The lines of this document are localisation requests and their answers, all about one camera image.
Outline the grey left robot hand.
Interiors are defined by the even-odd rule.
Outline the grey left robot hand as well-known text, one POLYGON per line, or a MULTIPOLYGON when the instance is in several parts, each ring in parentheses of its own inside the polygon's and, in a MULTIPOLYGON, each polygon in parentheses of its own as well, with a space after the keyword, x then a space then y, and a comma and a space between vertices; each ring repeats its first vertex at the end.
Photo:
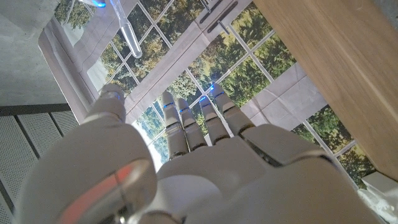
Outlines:
POLYGON ((126 123, 124 93, 102 87, 83 122, 34 166, 16 223, 379 223, 336 162, 272 124, 254 125, 215 86, 225 122, 201 101, 207 144, 183 101, 162 95, 171 160, 156 169, 126 123))

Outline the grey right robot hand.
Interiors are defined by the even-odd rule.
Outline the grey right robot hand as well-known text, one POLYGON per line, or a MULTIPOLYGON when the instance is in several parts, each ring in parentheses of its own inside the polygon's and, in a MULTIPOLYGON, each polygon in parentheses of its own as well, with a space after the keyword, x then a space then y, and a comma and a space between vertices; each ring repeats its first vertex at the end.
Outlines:
POLYGON ((106 3, 104 0, 79 0, 79 1, 93 7, 106 7, 106 3))

